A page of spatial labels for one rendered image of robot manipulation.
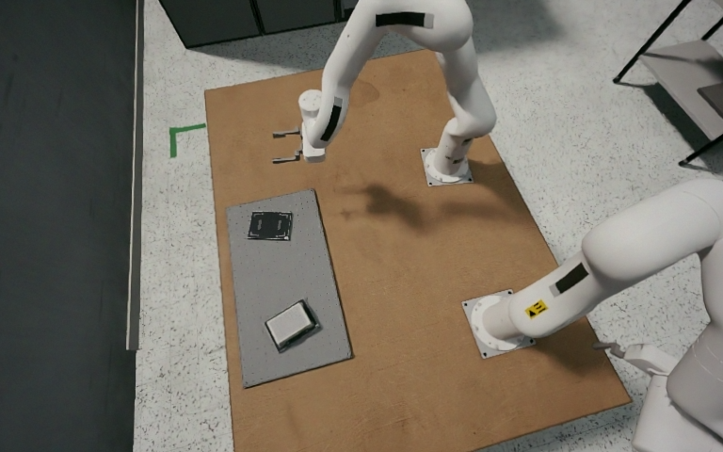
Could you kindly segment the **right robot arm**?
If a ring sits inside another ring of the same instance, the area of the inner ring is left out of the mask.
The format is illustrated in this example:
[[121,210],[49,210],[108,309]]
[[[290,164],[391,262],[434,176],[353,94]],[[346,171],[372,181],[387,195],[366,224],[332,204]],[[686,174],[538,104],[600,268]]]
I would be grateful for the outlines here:
[[477,73],[473,24],[465,0],[359,0],[323,71],[322,92],[307,90],[298,99],[310,145],[324,149],[337,136],[353,83],[384,35],[393,31],[435,52],[456,118],[427,155],[426,171],[442,183],[461,180],[474,138],[489,134],[496,123]]

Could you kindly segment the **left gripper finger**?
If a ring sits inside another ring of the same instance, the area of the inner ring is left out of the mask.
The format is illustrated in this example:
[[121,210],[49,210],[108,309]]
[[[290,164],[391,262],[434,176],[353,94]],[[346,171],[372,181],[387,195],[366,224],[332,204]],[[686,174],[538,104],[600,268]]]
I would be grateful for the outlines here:
[[595,350],[604,350],[611,348],[610,353],[614,356],[618,357],[619,359],[624,359],[626,351],[620,350],[620,344],[616,342],[612,343],[605,343],[605,342],[598,342],[598,343],[592,343],[591,347]]

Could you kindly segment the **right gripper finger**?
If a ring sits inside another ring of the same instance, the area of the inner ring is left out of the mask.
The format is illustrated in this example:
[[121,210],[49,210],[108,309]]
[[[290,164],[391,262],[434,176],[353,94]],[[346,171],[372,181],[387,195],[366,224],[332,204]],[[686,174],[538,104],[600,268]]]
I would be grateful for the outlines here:
[[272,162],[273,162],[273,164],[279,164],[279,163],[285,163],[285,162],[290,162],[290,161],[298,161],[298,160],[300,160],[300,154],[301,154],[301,153],[303,153],[303,143],[300,143],[300,150],[295,150],[295,157],[291,157],[291,158],[285,158],[285,157],[272,158]]
[[293,134],[296,134],[296,135],[300,134],[301,140],[303,140],[302,139],[302,129],[299,130],[298,126],[295,126],[294,131],[273,132],[273,138],[285,137],[285,135],[293,135]]

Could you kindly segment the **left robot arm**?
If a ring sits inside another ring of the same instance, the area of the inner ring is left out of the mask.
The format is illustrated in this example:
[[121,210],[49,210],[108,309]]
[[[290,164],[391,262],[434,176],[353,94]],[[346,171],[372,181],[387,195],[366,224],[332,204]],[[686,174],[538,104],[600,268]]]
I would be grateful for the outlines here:
[[474,332],[486,346],[510,350],[524,335],[559,331],[694,253],[710,323],[668,377],[651,377],[632,446],[723,452],[723,181],[685,181],[605,219],[564,265],[508,298],[479,300]]

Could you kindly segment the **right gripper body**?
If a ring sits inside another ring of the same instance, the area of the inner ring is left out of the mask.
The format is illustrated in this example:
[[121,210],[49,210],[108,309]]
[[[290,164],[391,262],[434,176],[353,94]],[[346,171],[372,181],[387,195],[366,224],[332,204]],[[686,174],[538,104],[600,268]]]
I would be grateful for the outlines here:
[[302,123],[302,139],[303,139],[303,155],[307,163],[319,163],[324,162],[327,158],[326,148],[315,149],[313,148],[306,135],[304,122]]

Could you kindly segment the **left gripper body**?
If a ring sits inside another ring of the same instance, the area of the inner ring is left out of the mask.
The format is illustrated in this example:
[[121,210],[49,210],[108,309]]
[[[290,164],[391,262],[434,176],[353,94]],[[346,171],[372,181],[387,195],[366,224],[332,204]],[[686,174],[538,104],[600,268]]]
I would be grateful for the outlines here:
[[624,360],[652,376],[668,377],[679,362],[660,348],[647,343],[631,344],[627,347]]

